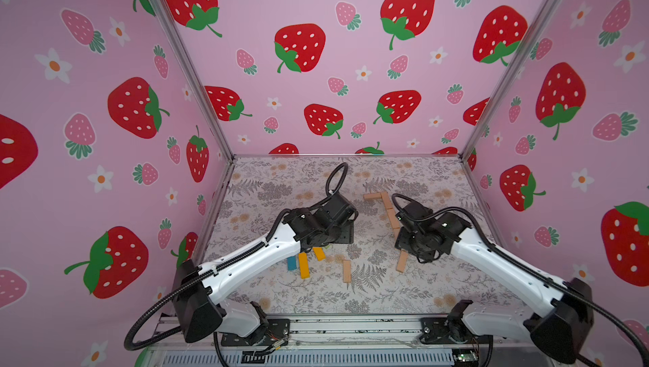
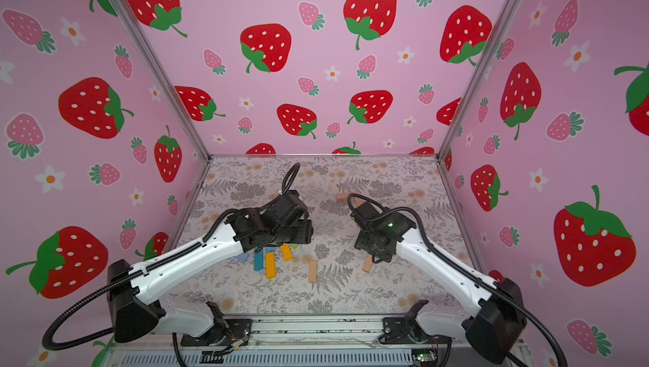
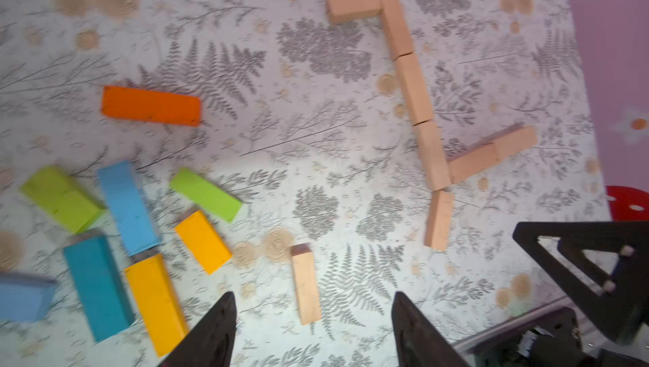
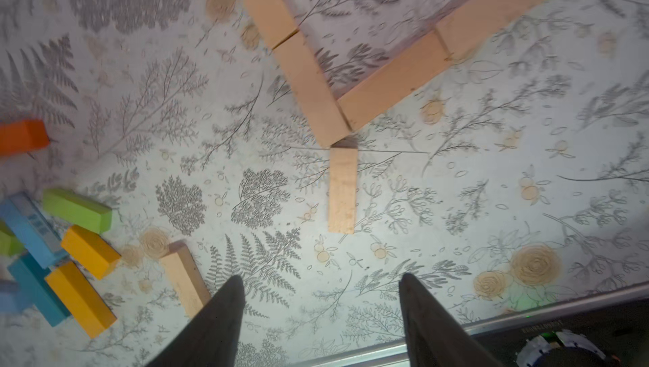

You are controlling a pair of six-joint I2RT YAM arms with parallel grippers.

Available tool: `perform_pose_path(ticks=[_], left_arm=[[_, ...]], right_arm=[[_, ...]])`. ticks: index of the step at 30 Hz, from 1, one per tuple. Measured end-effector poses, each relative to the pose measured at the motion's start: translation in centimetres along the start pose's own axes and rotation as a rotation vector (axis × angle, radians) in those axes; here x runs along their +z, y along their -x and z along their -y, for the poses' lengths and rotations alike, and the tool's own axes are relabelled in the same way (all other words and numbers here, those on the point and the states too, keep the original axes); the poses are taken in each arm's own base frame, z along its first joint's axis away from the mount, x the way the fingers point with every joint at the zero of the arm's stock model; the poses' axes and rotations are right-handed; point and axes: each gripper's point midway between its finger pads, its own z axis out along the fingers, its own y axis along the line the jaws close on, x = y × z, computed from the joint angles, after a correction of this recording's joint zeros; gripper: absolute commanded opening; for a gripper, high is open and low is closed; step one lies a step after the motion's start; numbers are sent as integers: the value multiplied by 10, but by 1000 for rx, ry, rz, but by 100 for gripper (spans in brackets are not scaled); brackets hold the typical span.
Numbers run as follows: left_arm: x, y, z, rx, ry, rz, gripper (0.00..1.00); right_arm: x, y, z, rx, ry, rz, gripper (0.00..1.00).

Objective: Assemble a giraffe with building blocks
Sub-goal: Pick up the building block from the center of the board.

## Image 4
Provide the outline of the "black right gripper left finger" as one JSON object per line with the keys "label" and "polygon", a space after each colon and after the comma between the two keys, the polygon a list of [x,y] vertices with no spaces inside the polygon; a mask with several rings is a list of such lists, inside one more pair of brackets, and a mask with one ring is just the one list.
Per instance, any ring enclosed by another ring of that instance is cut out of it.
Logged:
{"label": "black right gripper left finger", "polygon": [[243,279],[232,276],[149,365],[235,365],[244,308]]}

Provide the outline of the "natural wooden block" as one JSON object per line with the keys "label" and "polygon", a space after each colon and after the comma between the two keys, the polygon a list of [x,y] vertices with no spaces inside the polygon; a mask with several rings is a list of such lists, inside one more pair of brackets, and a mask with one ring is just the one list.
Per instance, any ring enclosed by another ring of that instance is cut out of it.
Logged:
{"label": "natural wooden block", "polygon": [[297,25],[284,0],[242,0],[262,39],[275,49],[297,31]]}
{"label": "natural wooden block", "polygon": [[351,130],[304,35],[297,31],[273,54],[316,142],[328,148],[347,137]]}
{"label": "natural wooden block", "polygon": [[458,58],[545,0],[468,0],[436,24],[449,54]]}
{"label": "natural wooden block", "polygon": [[194,318],[210,301],[211,294],[183,241],[169,246],[167,255],[159,260],[165,274],[177,293],[187,317]]}
{"label": "natural wooden block", "polygon": [[338,103],[351,128],[360,130],[450,65],[446,45],[433,30],[358,83]]}
{"label": "natural wooden block", "polygon": [[352,235],[356,223],[358,150],[333,147],[330,150],[328,229]]}

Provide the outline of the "orange wooden block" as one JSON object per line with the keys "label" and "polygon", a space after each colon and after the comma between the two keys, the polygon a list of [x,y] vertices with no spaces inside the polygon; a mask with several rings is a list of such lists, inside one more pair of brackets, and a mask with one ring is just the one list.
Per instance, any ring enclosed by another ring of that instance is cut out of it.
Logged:
{"label": "orange wooden block", "polygon": [[2,157],[33,152],[50,145],[42,120],[22,120],[1,125],[0,142]]}

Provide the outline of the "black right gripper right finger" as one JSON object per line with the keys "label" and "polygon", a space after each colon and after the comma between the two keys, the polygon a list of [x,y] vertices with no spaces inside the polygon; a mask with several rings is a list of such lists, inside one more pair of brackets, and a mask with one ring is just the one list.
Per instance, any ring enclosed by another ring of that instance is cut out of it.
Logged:
{"label": "black right gripper right finger", "polygon": [[462,329],[416,276],[402,276],[399,298],[411,366],[501,365]]}

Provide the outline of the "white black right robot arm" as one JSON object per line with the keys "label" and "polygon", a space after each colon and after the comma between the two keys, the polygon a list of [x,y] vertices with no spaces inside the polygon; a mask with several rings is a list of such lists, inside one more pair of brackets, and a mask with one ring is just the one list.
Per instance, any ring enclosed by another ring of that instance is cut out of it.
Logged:
{"label": "white black right robot arm", "polygon": [[[463,326],[412,274],[398,284],[404,336],[314,360],[316,366],[645,366],[648,286],[515,312]],[[155,366],[233,366],[245,295],[230,277]]]}

